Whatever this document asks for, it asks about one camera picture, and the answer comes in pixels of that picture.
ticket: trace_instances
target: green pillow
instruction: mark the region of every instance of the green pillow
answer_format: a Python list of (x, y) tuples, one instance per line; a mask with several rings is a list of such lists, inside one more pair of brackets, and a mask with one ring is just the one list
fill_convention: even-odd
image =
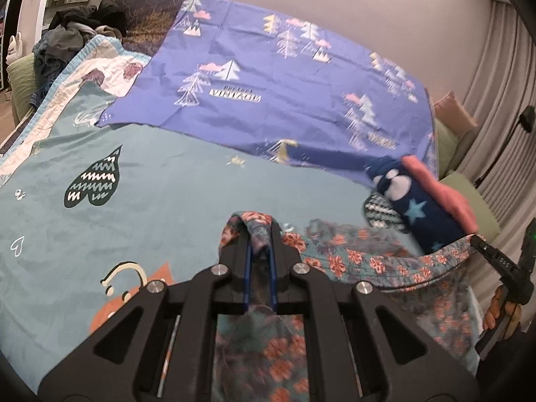
[(479, 234), (484, 236), (486, 242), (491, 243), (499, 235), (500, 227), (478, 190), (473, 187), (467, 178), (457, 172), (452, 172), (440, 182), (457, 190), (465, 197), (476, 216)]
[(18, 124), (30, 109), (30, 96), (37, 90), (33, 53), (15, 60), (7, 67), (13, 94), (11, 103), (17, 113)]
[(435, 119), (435, 126), (438, 133), (439, 178), (443, 178), (456, 152), (458, 137), (439, 119)]

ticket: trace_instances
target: floral garment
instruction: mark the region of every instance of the floral garment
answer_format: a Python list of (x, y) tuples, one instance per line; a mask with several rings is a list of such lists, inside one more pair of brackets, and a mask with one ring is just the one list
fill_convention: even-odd
[[(255, 255), (270, 246), (272, 217), (235, 213), (220, 248), (244, 224)], [(331, 279), (370, 281), (415, 316), (419, 326), (464, 363), (472, 348), (465, 267), (470, 236), (431, 255), (415, 257), (386, 229), (311, 221), (306, 233), (283, 232), (283, 243)], [(249, 311), (220, 316), (216, 332), (212, 400), (305, 402), (309, 400), (302, 316), (278, 316), (269, 306), (267, 263), (253, 265)]]

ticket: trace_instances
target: curtain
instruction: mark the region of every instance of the curtain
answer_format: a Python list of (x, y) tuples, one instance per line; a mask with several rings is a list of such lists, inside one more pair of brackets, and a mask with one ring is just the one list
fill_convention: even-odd
[[(536, 99), (536, 48), (515, 9), (492, 2), (487, 42), (464, 101), (479, 128), (460, 141), (450, 169), (475, 181), (498, 154), (518, 116)], [(479, 187), (502, 232), (493, 245), (512, 260), (521, 253), (524, 231), (536, 216), (536, 130), (518, 126), (498, 163)], [(471, 261), (470, 279), (482, 308), (500, 284), (498, 274), (482, 257)], [(524, 307), (526, 327), (536, 311), (536, 297)]]

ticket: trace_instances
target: wooden floor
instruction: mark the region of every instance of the wooden floor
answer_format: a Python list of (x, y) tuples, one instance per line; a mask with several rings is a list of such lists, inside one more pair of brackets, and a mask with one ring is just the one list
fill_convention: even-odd
[(4, 92), (0, 92), (0, 145), (14, 128), (11, 102), (7, 100)]

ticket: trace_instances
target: navy blue plush toy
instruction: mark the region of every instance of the navy blue plush toy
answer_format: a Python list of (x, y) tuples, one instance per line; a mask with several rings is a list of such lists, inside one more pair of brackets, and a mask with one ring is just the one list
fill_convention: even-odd
[(460, 225), (410, 176), (400, 160), (388, 156), (374, 159), (366, 172), (379, 193), (400, 214), (425, 254), (465, 236)]

